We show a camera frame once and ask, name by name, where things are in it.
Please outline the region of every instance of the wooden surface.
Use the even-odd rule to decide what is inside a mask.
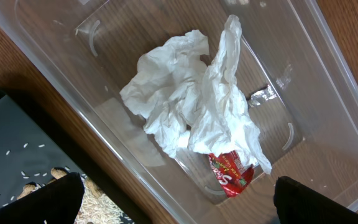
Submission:
[[[320,0],[319,4],[358,83],[358,1]],[[0,86],[24,90],[33,96],[155,223],[173,223],[172,217],[123,165],[114,156],[103,153],[106,146],[1,30]]]

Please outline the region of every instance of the white rice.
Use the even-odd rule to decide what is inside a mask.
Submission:
[[[77,215],[77,224],[119,224],[122,210],[106,194],[96,198],[89,188],[85,187],[84,197],[80,208],[81,215]]]

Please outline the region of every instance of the red candy wrapper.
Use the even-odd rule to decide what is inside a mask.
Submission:
[[[239,155],[232,151],[216,157],[209,154],[209,164],[215,176],[228,197],[235,197],[248,186],[254,176],[254,169],[246,169],[239,159]]]

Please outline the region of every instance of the white tissue paper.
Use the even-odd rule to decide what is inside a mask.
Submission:
[[[235,150],[244,167],[259,163],[269,174],[272,165],[260,147],[259,128],[234,76],[241,34],[239,18],[229,16],[208,67],[200,60],[209,54],[206,36],[193,30],[172,37],[141,56],[138,74],[120,94],[134,114],[147,120],[145,132],[154,134],[170,157],[186,149],[215,156]]]

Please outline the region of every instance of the transparent plastic box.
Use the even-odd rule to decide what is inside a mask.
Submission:
[[[243,30],[236,77],[272,175],[227,198],[206,155],[165,155],[119,91],[142,54],[199,29],[210,63],[230,14]],[[272,223],[275,180],[287,175],[358,209],[358,87],[313,0],[0,1],[0,27],[179,223]]]

